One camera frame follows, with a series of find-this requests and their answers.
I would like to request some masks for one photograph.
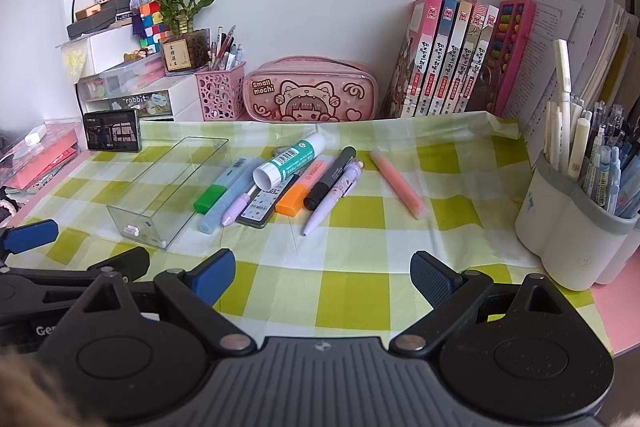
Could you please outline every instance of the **green checkered tablecloth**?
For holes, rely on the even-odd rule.
[[[144,122],[137,155],[95,153],[28,217],[55,219],[53,245],[13,256],[22,267],[82,269],[132,247],[106,209],[117,194],[187,136],[229,139],[227,160],[270,158],[273,148],[316,129],[328,153],[351,145],[365,163],[354,191],[308,237],[296,218],[277,214],[263,230],[234,224],[215,235],[193,217],[170,245],[152,251],[147,278],[170,267],[190,269],[221,247],[236,255],[236,279],[216,304],[260,343],[265,335],[379,335],[388,343],[430,310],[414,289],[409,261],[426,250],[456,271],[475,267],[497,282],[519,283],[541,271],[538,257],[517,240],[513,223],[531,178],[514,121],[485,112],[356,123],[261,124]],[[430,217],[415,220],[370,161],[379,147],[426,202]],[[609,347],[591,293],[562,290]]]

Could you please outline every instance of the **green highlighter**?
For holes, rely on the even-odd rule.
[[[224,171],[218,179],[207,190],[204,191],[193,203],[193,210],[199,214],[206,214],[209,209],[218,201],[226,190],[240,177],[240,175],[250,168],[253,156],[240,156],[236,162]]]

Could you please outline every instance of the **purple pen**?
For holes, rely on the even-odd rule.
[[[362,174],[363,167],[364,163],[357,160],[347,164],[340,179],[335,182],[334,187],[320,201],[314,213],[309,217],[305,228],[302,230],[302,235],[308,235],[313,232],[324,218],[329,215],[338,200],[351,192],[351,189],[356,185],[358,178]]]
[[[224,214],[222,214],[222,223],[220,223],[223,227],[228,227],[231,223],[235,222],[238,219],[238,216],[242,214],[242,211],[246,208],[251,201],[254,192],[258,190],[257,185],[252,185],[252,187],[240,194],[238,199],[231,203],[231,206],[226,210]]]

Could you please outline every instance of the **comic book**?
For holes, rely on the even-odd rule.
[[[465,44],[462,46],[462,51],[460,52],[460,60],[458,61],[456,73],[453,75],[453,81],[451,82],[451,87],[449,87],[447,99],[442,108],[442,114],[453,112],[456,108],[466,72],[469,70],[469,65],[471,65],[471,60],[476,52],[478,41],[480,40],[480,33],[482,32],[482,26],[486,19],[486,10],[486,6],[482,4],[474,4],[471,10],[471,22],[469,23],[469,28],[466,30]]]
[[[429,107],[428,114],[440,114],[444,107],[449,87],[456,73],[456,66],[460,58],[460,50],[465,42],[466,29],[471,19],[471,10],[473,6],[467,1],[458,3],[458,11],[456,12],[456,22],[453,26],[453,32],[447,46],[447,53],[444,56],[442,71],[433,92],[433,99]]]
[[[497,18],[498,8],[489,6],[484,25],[482,26],[482,32],[480,33],[478,47],[471,61],[469,71],[466,74],[465,81],[462,83],[462,92],[460,92],[460,97],[458,98],[454,112],[465,112],[466,104],[469,102],[469,98],[471,98],[471,93],[478,79],[478,73],[480,73],[480,68],[484,62],[486,49],[489,47],[489,40],[491,39],[491,34],[494,32],[494,25]]]
[[[442,0],[417,0],[383,103],[383,118],[413,116],[431,56]]]
[[[451,36],[453,19],[457,8],[458,1],[443,0],[442,10],[440,11],[440,23],[438,24],[438,34],[433,42],[433,51],[431,52],[427,71],[424,74],[424,81],[422,83],[422,89],[420,90],[420,98],[418,99],[415,116],[426,116],[429,106],[431,105],[436,82],[442,70],[442,63],[444,61],[447,43]]]

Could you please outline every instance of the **paper stack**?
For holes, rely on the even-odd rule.
[[[640,96],[635,75],[626,74],[640,71],[640,57],[634,55],[634,50],[640,55],[638,18],[613,0],[533,1],[529,41],[502,113],[518,119],[532,163],[544,145],[546,102],[556,99],[555,39],[567,40],[572,93],[584,99],[585,107],[601,99],[622,103],[620,93],[628,97],[625,109],[630,111]]]

